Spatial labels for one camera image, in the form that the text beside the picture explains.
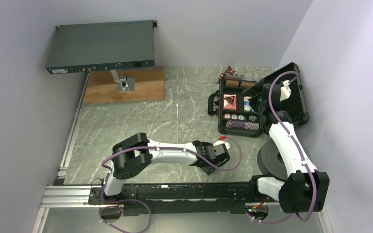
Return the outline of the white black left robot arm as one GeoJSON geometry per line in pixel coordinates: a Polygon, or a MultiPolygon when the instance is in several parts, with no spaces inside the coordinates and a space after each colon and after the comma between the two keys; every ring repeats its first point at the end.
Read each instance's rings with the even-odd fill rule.
{"type": "Polygon", "coordinates": [[[222,139],[215,143],[195,140],[173,144],[157,142],[148,139],[145,133],[136,133],[115,144],[111,156],[102,162],[102,167],[109,171],[101,198],[109,204],[117,202],[125,182],[152,164],[195,166],[210,175],[230,160],[230,147],[222,139]]]}

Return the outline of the poker chip roll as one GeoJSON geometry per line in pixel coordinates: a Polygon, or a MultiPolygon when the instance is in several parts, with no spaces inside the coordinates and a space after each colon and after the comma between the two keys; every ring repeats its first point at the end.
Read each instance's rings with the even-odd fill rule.
{"type": "Polygon", "coordinates": [[[248,88],[251,88],[251,87],[255,86],[256,84],[257,84],[256,82],[241,82],[240,83],[240,88],[248,89],[248,88]]]}

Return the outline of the black poker set case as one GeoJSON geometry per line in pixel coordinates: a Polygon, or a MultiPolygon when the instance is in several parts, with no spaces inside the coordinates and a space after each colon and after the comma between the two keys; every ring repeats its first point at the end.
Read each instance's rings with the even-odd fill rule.
{"type": "MultiPolygon", "coordinates": [[[[282,77],[276,82],[277,85],[281,86],[283,81],[290,80],[291,84],[291,96],[289,99],[281,101],[279,104],[274,106],[275,111],[279,114],[281,111],[285,111],[289,114],[290,119],[294,126],[305,125],[309,121],[309,112],[306,107],[306,102],[303,93],[302,82],[300,78],[296,78],[295,75],[300,73],[298,65],[291,62],[279,70],[273,72],[272,74],[264,77],[266,84],[263,85],[262,93],[268,93],[269,85],[277,78],[279,75],[282,77]]],[[[259,118],[256,123],[259,124],[259,130],[248,131],[248,130],[238,130],[226,128],[225,123],[228,120],[224,119],[223,115],[225,113],[244,115],[246,120],[235,120],[235,121],[247,121],[252,122],[248,119],[249,116],[257,116],[258,113],[255,112],[245,112],[244,111],[244,100],[249,100],[249,96],[244,96],[242,94],[243,89],[239,87],[227,87],[225,86],[226,80],[239,81],[255,81],[253,78],[244,78],[243,76],[229,76],[222,78],[219,81],[218,90],[211,94],[208,98],[207,113],[210,116],[218,117],[218,131],[221,134],[230,134],[238,136],[247,137],[259,137],[264,133],[264,127],[260,125],[259,118]]]]}

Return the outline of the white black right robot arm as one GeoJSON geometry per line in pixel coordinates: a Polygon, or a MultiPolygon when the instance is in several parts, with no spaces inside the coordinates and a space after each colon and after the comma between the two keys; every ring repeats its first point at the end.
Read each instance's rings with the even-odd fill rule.
{"type": "Polygon", "coordinates": [[[250,180],[248,195],[253,201],[268,196],[278,201],[285,213],[320,212],[329,187],[329,176],[320,172],[308,158],[299,142],[289,113],[282,111],[283,87],[265,83],[260,93],[251,98],[250,105],[257,109],[259,127],[270,136],[285,166],[286,177],[255,175],[250,180]]]}

